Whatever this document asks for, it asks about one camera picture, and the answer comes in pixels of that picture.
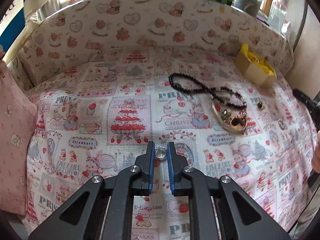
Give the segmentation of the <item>right hand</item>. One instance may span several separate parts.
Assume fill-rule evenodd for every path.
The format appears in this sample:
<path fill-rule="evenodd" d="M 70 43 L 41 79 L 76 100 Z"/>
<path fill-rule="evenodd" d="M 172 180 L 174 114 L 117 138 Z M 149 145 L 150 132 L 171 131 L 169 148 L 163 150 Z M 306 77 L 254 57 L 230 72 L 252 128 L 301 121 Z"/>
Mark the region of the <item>right hand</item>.
<path fill-rule="evenodd" d="M 312 158 L 312 168 L 318 174 L 320 174 L 320 132 L 317 133 L 318 142 L 315 147 L 313 158 Z"/>

